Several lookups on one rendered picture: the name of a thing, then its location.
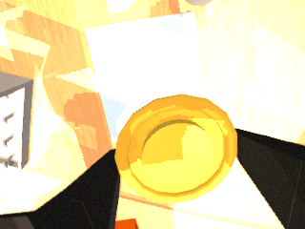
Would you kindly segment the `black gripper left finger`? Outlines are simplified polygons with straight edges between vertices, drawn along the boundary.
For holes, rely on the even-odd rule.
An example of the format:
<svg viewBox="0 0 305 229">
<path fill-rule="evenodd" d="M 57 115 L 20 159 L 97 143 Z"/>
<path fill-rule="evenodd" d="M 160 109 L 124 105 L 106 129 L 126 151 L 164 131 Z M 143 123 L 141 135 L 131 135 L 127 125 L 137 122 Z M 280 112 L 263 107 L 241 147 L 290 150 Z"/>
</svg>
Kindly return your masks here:
<svg viewBox="0 0 305 229">
<path fill-rule="evenodd" d="M 115 229 L 121 175 L 115 149 L 32 211 L 0 214 L 0 229 Z"/>
</svg>

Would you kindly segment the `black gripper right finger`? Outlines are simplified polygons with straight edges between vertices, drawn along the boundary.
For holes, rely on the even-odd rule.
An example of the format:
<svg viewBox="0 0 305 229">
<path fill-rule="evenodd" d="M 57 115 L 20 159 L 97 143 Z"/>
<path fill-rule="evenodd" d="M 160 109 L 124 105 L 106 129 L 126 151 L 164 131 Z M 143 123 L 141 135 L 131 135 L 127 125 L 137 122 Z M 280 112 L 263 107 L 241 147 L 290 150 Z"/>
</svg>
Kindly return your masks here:
<svg viewBox="0 0 305 229">
<path fill-rule="evenodd" d="M 235 128 L 236 159 L 284 229 L 305 229 L 305 145 Z"/>
</svg>

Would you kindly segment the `yellow plate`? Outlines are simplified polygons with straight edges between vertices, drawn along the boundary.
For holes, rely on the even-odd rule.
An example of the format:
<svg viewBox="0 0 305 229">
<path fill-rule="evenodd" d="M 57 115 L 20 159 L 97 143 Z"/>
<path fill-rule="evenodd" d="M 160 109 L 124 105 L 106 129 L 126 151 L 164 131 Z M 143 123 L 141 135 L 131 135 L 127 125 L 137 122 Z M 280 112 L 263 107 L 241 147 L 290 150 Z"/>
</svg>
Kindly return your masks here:
<svg viewBox="0 0 305 229">
<path fill-rule="evenodd" d="M 207 98 L 175 94 L 134 112 L 117 137 L 114 159 L 122 179 L 153 202 L 200 198 L 229 174 L 237 132 Z"/>
</svg>

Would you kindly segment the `beige cylinder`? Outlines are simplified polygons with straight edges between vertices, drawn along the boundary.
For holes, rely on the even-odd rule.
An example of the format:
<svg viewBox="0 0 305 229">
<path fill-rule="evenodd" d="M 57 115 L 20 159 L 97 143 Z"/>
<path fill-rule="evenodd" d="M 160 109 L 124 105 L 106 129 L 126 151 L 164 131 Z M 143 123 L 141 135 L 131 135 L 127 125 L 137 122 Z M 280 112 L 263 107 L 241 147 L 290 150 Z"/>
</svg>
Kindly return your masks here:
<svg viewBox="0 0 305 229">
<path fill-rule="evenodd" d="M 195 5 L 195 6 L 203 6 L 205 4 L 207 4 L 210 1 L 213 0 L 185 0 L 186 2 L 190 3 L 191 5 Z"/>
</svg>

